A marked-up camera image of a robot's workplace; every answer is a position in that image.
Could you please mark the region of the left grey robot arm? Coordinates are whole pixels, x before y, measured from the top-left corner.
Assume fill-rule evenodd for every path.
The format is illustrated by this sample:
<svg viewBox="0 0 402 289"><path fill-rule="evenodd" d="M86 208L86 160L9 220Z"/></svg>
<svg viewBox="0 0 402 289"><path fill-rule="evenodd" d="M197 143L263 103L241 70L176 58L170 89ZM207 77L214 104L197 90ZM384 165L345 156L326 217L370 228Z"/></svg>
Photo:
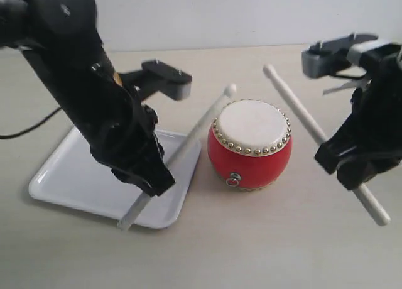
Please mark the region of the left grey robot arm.
<svg viewBox="0 0 402 289"><path fill-rule="evenodd" d="M177 179L145 100L187 97L192 76L158 60L120 74L97 31L95 0L1 0L1 46L18 49L117 179L150 197ZM285 169L293 137L284 112L264 101L233 101L207 118L208 154L229 185L266 186Z"/></svg>

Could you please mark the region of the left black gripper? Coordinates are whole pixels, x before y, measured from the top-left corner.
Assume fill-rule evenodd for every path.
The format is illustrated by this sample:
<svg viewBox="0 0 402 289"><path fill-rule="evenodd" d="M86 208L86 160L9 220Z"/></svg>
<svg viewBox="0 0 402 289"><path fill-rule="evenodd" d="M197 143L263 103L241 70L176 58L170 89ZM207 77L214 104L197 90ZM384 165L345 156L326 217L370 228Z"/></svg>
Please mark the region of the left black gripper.
<svg viewBox="0 0 402 289"><path fill-rule="evenodd" d="M123 115L100 127L91 155L121 182L137 186L150 197L163 195L175 179L163 162L165 151L155 136L158 116L143 103L135 86L126 87L123 96L124 102L117 106Z"/></svg>

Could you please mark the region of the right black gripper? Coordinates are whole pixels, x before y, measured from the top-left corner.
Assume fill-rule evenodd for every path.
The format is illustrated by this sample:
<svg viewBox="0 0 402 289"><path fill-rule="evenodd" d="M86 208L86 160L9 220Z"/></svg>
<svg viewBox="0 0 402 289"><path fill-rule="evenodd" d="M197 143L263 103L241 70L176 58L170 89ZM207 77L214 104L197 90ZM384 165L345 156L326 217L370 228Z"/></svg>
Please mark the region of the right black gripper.
<svg viewBox="0 0 402 289"><path fill-rule="evenodd" d="M347 190L401 164L401 45L388 43L363 50L353 46L347 61L371 78L352 105L352 114L314 156Z"/></svg>

